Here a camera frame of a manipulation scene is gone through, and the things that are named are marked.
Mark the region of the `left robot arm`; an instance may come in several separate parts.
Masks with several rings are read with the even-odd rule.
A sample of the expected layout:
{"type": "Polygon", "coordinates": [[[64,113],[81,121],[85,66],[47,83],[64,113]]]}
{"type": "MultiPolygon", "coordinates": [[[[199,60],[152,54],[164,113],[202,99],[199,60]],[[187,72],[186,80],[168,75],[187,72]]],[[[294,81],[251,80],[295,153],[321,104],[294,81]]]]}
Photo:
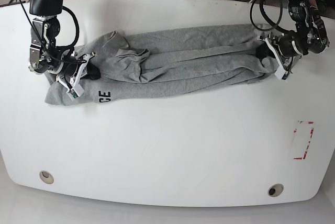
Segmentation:
{"type": "Polygon", "coordinates": [[[265,0],[252,0],[251,4],[259,2],[262,17],[270,25],[267,31],[277,30],[279,36],[270,34],[265,43],[274,54],[278,69],[275,76],[285,80],[292,67],[304,55],[312,52],[319,54],[329,47],[325,23],[323,22],[316,0],[288,0],[288,13],[295,22],[296,30],[286,30],[280,27],[280,22],[273,22],[265,12],[265,0]]]}

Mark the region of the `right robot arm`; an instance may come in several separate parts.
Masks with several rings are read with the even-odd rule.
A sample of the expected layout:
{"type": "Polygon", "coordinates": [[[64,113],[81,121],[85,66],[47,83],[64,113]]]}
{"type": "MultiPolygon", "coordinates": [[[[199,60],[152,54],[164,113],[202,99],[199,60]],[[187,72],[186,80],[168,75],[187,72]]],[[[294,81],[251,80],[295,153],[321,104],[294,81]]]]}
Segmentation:
{"type": "Polygon", "coordinates": [[[74,96],[80,79],[97,80],[101,77],[99,69],[90,62],[95,53],[77,55],[75,45],[79,39],[78,20],[63,0],[30,0],[30,14],[35,15],[31,23],[31,45],[29,68],[32,72],[52,73],[74,96]],[[63,11],[70,14],[75,25],[75,37],[67,46],[57,46],[56,37],[60,32],[57,18],[63,11]]]}

